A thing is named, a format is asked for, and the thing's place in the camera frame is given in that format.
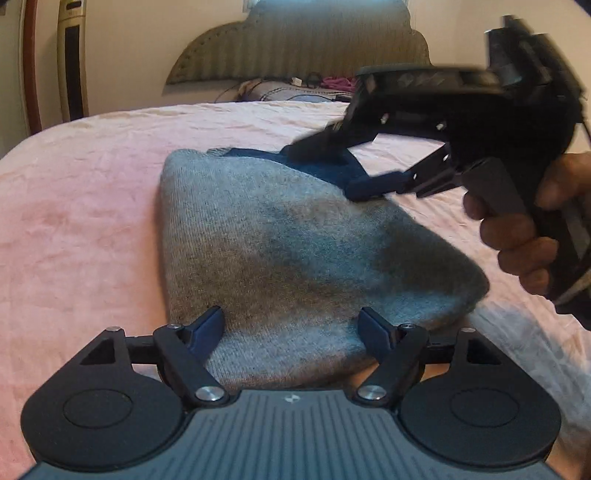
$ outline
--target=black cable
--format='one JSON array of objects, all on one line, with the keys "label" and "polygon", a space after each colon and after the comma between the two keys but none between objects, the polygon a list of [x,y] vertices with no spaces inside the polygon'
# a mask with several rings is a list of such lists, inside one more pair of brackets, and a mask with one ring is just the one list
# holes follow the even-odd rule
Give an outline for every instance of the black cable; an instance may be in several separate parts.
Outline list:
[{"label": "black cable", "polygon": [[222,93],[220,93],[216,99],[213,101],[213,103],[217,103],[217,101],[222,98],[224,95],[226,95],[230,90],[234,90],[234,88],[239,87],[242,84],[242,80],[240,80],[240,82],[238,82],[236,85],[232,85],[229,89],[224,90]]},{"label": "black cable", "polygon": [[337,93],[335,95],[335,102],[351,103],[353,96],[347,93]]},{"label": "black cable", "polygon": [[294,99],[294,98],[296,98],[296,97],[320,97],[320,98],[325,98],[325,99],[327,99],[329,102],[332,102],[332,101],[333,101],[333,99],[332,99],[332,98],[330,98],[330,97],[325,97],[325,96],[323,96],[323,95],[318,95],[317,93],[299,93],[298,95],[294,95],[293,97],[289,97],[289,98],[287,98],[287,99],[285,99],[285,100],[283,100],[283,101],[284,101],[284,102],[287,102],[287,101],[289,101],[289,100],[292,100],[292,99]]}]

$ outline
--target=silver bolt head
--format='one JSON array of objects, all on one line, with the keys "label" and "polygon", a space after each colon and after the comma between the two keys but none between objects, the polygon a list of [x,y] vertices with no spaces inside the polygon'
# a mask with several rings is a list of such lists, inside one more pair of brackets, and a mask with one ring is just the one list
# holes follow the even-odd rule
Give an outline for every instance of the silver bolt head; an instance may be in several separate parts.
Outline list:
[{"label": "silver bolt head", "polygon": [[195,396],[201,401],[218,401],[226,394],[223,388],[208,385],[201,387],[195,392]]},{"label": "silver bolt head", "polygon": [[357,390],[357,395],[364,400],[381,400],[386,393],[386,390],[379,385],[364,385]]}]

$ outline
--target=wall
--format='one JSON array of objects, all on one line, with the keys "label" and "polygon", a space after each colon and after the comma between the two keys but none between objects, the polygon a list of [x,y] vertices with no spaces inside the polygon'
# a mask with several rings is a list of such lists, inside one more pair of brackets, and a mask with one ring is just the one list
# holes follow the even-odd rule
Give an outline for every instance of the wall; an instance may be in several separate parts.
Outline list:
[{"label": "wall", "polygon": [[457,62],[455,35],[462,0],[409,0],[411,26],[423,34],[434,64]]},{"label": "wall", "polygon": [[27,137],[21,89],[22,0],[11,0],[0,16],[0,158]]},{"label": "wall", "polygon": [[[591,17],[574,0],[410,0],[415,28],[429,44],[433,63],[486,65],[485,31],[514,14],[547,33],[580,80],[591,89]],[[571,151],[590,148],[582,131]]]},{"label": "wall", "polygon": [[[91,114],[212,101],[234,82],[164,88],[178,56],[210,28],[245,18],[242,0],[88,0],[87,89]],[[57,83],[59,0],[39,0],[35,61],[41,123],[61,122]]]}]

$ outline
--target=magenta cloth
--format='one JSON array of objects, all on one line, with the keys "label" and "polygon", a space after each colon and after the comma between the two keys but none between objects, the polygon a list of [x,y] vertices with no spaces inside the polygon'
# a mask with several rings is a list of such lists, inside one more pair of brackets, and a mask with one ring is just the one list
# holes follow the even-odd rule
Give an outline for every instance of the magenta cloth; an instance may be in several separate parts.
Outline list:
[{"label": "magenta cloth", "polygon": [[355,78],[345,77],[326,77],[320,84],[321,88],[329,88],[331,90],[340,90],[341,92],[355,92],[355,85],[357,80]]}]

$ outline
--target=hand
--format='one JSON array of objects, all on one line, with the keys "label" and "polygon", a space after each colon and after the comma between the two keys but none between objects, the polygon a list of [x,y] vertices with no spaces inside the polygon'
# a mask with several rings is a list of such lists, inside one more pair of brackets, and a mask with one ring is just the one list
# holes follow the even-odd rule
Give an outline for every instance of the hand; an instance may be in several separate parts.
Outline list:
[{"label": "hand", "polygon": [[[591,192],[591,152],[566,154],[548,167],[535,204],[544,210],[557,210],[567,200],[587,192]],[[525,291],[532,295],[548,292],[547,267],[556,258],[556,240],[539,237],[529,216],[492,216],[486,205],[469,192],[464,195],[464,210],[473,220],[482,220],[480,238],[499,251],[502,271],[517,275]]]}]

